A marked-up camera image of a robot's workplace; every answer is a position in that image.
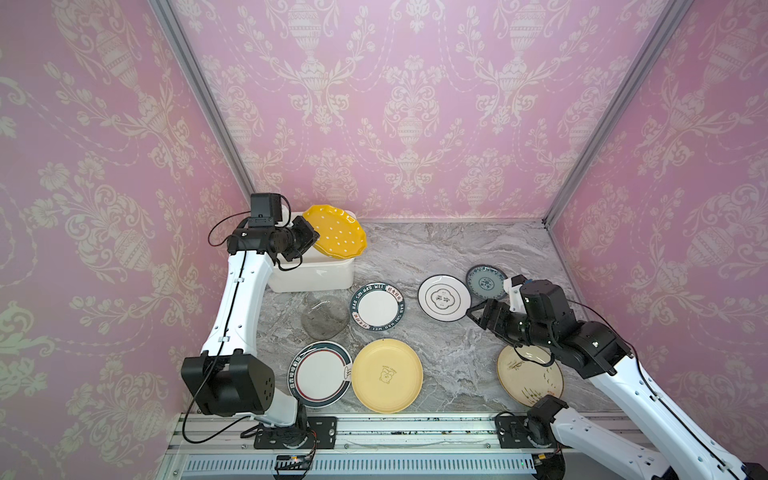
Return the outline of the yellow polka dot plate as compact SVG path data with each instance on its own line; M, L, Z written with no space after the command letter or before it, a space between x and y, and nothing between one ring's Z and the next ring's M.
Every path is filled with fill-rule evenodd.
M325 256L347 260L360 256L368 246L367 234L347 211L331 205L314 205L302 217L319 234L314 248Z

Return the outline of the pale yellow round plate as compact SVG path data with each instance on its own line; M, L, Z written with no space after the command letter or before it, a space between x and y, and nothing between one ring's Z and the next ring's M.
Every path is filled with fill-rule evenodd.
M419 356L406 343L379 339L367 344L356 356L351 384L366 408L394 414L417 399L423 384L423 367Z

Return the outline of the large green red rimmed plate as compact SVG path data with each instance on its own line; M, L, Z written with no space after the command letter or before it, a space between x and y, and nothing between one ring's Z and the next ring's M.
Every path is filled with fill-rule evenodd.
M349 352L340 344L312 343L304 347L289 366L289 392L306 407L330 406L349 389L352 364Z

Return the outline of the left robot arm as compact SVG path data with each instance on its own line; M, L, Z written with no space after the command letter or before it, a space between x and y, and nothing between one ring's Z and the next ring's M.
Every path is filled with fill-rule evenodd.
M301 261L319 234L301 216L279 226L265 217L243 220L226 240L228 271L211 332L180 375L194 407L208 416L255 420L291 447L311 436L306 409L276 385L274 370L257 358L258 322L268 281L280 261Z

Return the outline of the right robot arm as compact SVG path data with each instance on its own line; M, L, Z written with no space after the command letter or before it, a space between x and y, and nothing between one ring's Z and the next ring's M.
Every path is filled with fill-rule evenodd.
M641 365L612 327L577 319L562 288L548 280L511 280L507 302L489 299L466 315L511 347L546 349L553 361L621 408L653 451L592 424L568 404L546 395L530 408L525 428L541 447L575 449L625 479L764 479L767 470L744 462L710 437Z

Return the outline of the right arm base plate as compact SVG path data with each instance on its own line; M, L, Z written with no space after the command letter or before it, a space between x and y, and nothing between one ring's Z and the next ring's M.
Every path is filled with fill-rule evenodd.
M501 412L493 418L496 437L501 449L531 449L537 445L530 439L525 416Z

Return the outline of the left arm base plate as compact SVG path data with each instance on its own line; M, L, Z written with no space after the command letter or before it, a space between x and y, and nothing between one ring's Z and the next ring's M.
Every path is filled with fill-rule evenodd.
M256 450L332 450L337 433L338 418L333 416L310 416L299 419L291 427L266 427L259 424L255 430L253 447Z

